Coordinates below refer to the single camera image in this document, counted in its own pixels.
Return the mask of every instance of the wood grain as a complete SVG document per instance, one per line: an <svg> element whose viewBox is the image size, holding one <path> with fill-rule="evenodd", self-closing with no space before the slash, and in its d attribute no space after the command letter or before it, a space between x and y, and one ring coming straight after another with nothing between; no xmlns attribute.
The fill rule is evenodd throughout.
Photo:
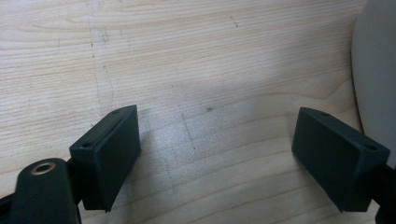
<svg viewBox="0 0 396 224"><path fill-rule="evenodd" d="M1 0L0 196L109 111L143 153L83 223L373 223L339 214L290 153L298 109L360 128L350 40L364 1Z"/></svg>

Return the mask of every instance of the rectangular black block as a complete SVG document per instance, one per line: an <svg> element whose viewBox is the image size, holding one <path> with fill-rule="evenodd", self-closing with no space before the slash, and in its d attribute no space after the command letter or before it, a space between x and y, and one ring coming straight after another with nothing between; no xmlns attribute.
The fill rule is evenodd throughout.
<svg viewBox="0 0 396 224"><path fill-rule="evenodd" d="M292 152L340 211L365 212L373 173L389 150L329 114L300 109Z"/></svg>
<svg viewBox="0 0 396 224"><path fill-rule="evenodd" d="M107 114L70 147L73 167L86 186L85 209L110 211L140 151L136 105Z"/></svg>

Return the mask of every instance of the black clamp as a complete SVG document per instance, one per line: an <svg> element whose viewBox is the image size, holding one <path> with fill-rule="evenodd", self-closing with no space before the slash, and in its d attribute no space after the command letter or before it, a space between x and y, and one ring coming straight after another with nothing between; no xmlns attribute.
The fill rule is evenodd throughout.
<svg viewBox="0 0 396 224"><path fill-rule="evenodd" d="M0 200L0 224L81 223L77 204L110 211L140 155L136 105L115 110L70 147L71 159L25 167L14 194Z"/></svg>
<svg viewBox="0 0 396 224"><path fill-rule="evenodd" d="M329 114L301 108L292 152L341 212L366 212L374 199L381 206L376 223L396 223L389 149Z"/></svg>

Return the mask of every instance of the screw hole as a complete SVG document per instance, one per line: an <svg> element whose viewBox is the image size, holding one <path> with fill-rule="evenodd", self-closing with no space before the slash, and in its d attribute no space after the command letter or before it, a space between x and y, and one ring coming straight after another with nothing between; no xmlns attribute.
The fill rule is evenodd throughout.
<svg viewBox="0 0 396 224"><path fill-rule="evenodd" d="M82 147L90 147L92 145L92 143L84 143L82 144Z"/></svg>
<svg viewBox="0 0 396 224"><path fill-rule="evenodd" d="M375 150L377 150L378 148L377 147L375 147L375 146L367 146L368 148L370 148L371 150L373 150L373 151L375 151Z"/></svg>
<svg viewBox="0 0 396 224"><path fill-rule="evenodd" d="M55 163L52 161L46 161L38 164L30 173L32 175L43 175L51 171L53 168L55 168L55 166Z"/></svg>

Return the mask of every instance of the wooden table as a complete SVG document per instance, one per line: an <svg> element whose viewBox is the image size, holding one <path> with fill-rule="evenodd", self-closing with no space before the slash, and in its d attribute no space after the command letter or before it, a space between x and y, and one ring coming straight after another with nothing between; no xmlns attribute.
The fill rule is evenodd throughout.
<svg viewBox="0 0 396 224"><path fill-rule="evenodd" d="M0 196L109 111L143 153L83 223L373 223L339 214L290 153L301 106L359 129L350 69L365 1L2 0Z"/></svg>

